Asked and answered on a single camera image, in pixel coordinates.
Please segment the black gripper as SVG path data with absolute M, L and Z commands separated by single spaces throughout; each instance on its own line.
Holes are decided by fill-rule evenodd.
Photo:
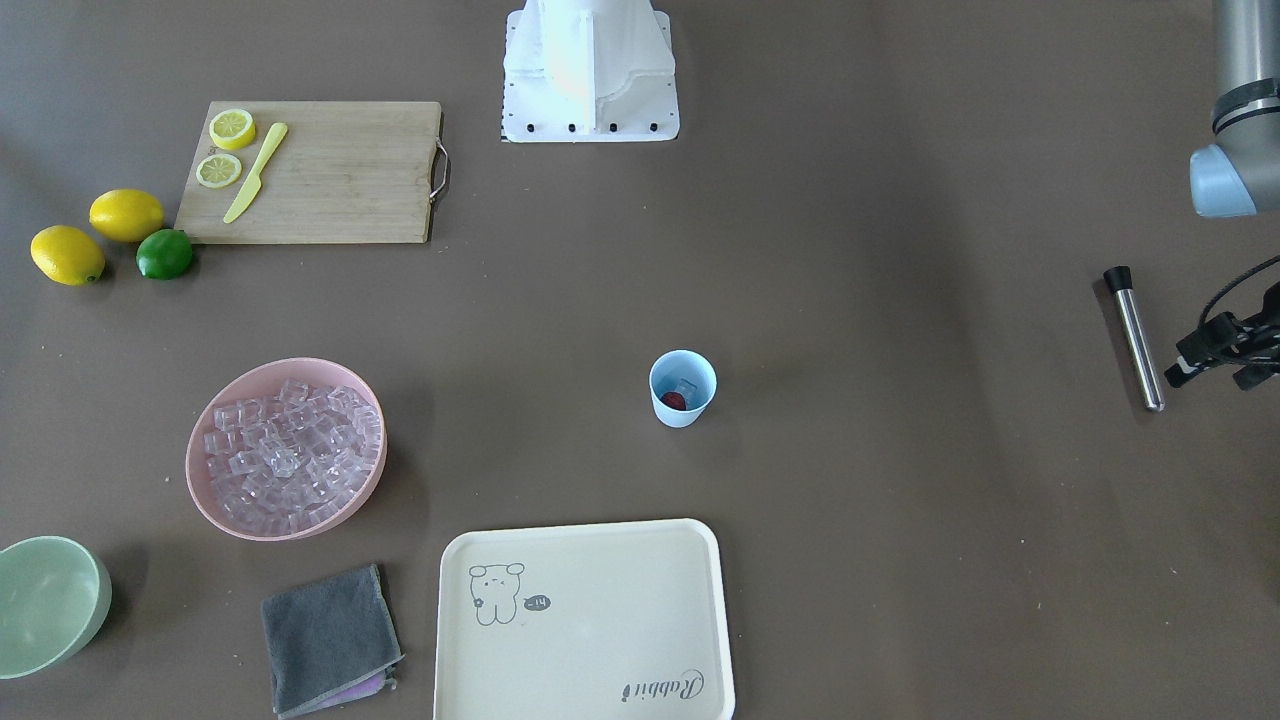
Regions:
M 1204 322 L 1208 334 L 1176 342 L 1178 356 L 1164 372 L 1170 387 L 1181 388 L 1203 372 L 1220 365 L 1234 365 L 1236 387 L 1252 391 L 1277 377 L 1279 360 L 1279 286 L 1272 284 L 1253 316 L 1243 320 L 1231 313 L 1220 313 Z

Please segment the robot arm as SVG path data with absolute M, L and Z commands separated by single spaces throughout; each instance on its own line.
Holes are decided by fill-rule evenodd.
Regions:
M 1190 199 L 1198 217 L 1228 219 L 1277 210 L 1279 204 L 1279 4 L 1213 3 L 1219 96 L 1210 113 L 1213 142 L 1189 160 Z M 1261 263 L 1220 290 L 1199 311 L 1194 329 L 1176 345 L 1164 373 L 1180 388 L 1211 368 L 1231 365 L 1244 391 L 1277 375 L 1279 287 L 1263 293 L 1247 318 L 1216 313 L 1244 281 L 1277 265 Z

